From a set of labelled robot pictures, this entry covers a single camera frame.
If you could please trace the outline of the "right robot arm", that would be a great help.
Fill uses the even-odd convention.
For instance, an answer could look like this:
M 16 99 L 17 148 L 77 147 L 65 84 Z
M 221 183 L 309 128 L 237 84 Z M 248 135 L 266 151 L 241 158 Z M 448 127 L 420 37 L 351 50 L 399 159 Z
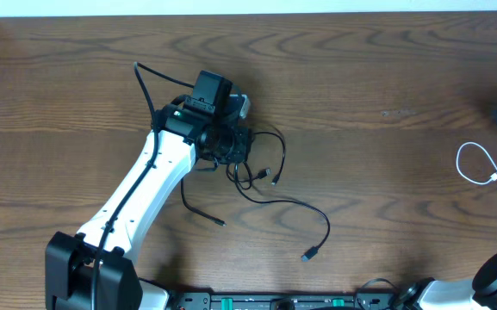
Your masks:
M 494 112 L 497 123 L 497 109 Z M 480 149 L 494 172 L 485 181 L 477 181 L 466 176 L 460 166 L 464 148 L 473 146 Z M 458 174 L 474 185 L 486 186 L 497 181 L 497 164 L 489 152 L 476 142 L 462 143 L 456 155 Z M 402 290 L 387 309 L 493 309 L 497 310 L 497 254 L 482 265 L 472 280 L 444 282 L 426 278 Z

